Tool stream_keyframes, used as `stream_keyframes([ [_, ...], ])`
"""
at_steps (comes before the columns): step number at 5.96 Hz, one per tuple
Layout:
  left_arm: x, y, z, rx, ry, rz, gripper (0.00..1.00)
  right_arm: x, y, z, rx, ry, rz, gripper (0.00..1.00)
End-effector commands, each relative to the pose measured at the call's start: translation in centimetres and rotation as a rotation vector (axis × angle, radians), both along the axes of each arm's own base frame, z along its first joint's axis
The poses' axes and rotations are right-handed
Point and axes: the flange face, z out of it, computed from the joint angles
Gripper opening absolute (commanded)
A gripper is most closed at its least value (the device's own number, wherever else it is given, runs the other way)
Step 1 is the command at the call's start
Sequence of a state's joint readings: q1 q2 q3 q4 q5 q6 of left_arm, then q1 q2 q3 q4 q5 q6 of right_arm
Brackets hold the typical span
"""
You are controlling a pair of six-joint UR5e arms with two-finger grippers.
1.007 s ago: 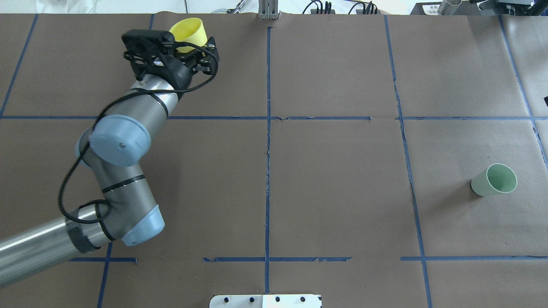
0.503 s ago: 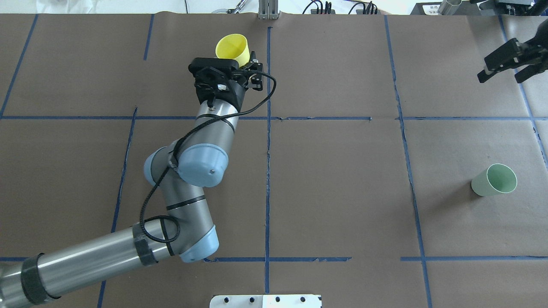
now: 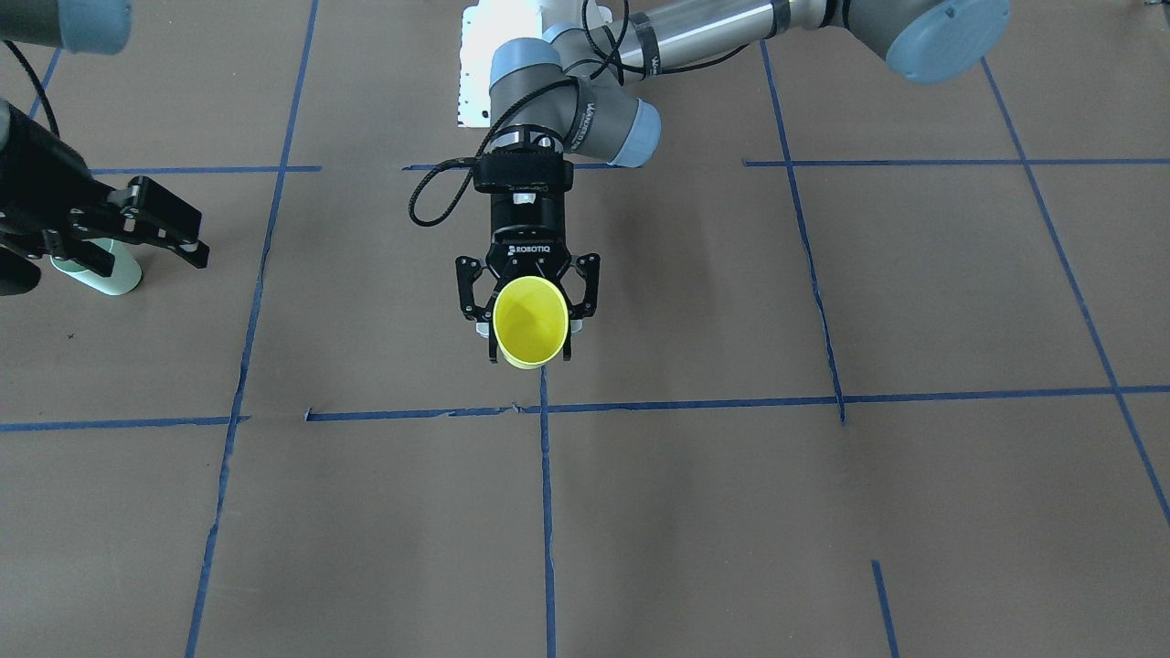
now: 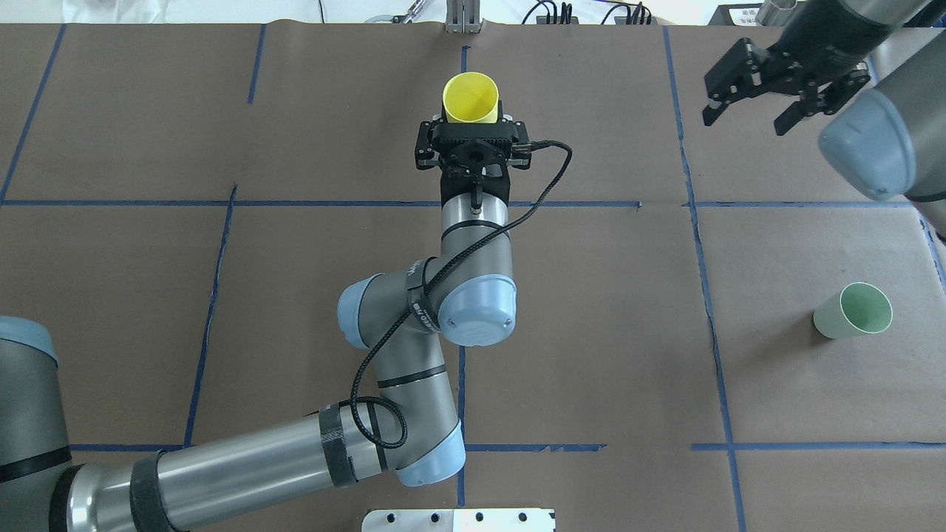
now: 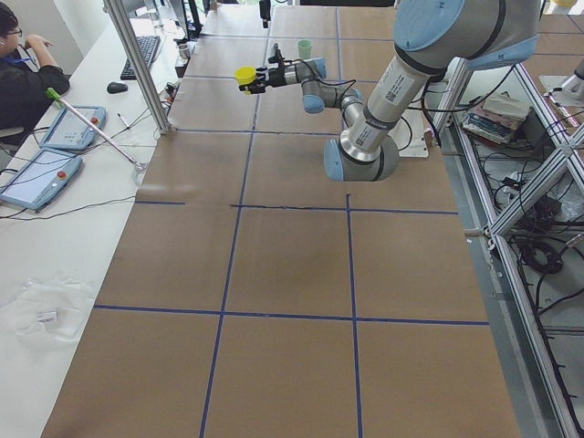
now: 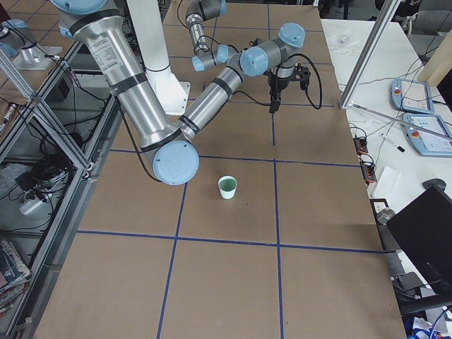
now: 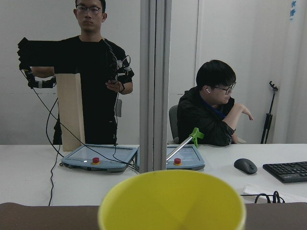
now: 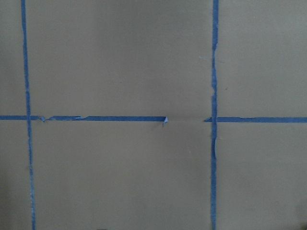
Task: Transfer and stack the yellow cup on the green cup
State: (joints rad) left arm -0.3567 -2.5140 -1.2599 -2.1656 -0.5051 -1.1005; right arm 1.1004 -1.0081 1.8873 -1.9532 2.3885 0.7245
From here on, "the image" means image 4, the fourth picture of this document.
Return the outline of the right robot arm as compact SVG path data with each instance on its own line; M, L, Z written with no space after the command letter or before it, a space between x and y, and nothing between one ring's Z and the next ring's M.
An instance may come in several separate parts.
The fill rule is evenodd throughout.
M791 105L773 126L831 115L818 147L849 185L873 201L902 196L944 239L944 36L936 36L868 88L864 60L899 28L931 24L942 1L807 1L776 43L740 39L707 71L702 119L769 93Z

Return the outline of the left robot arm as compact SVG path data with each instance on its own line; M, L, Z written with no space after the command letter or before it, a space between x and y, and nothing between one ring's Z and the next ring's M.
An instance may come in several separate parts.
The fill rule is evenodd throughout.
M466 461L440 346L516 326L509 202L2 206L2 529L188 531Z

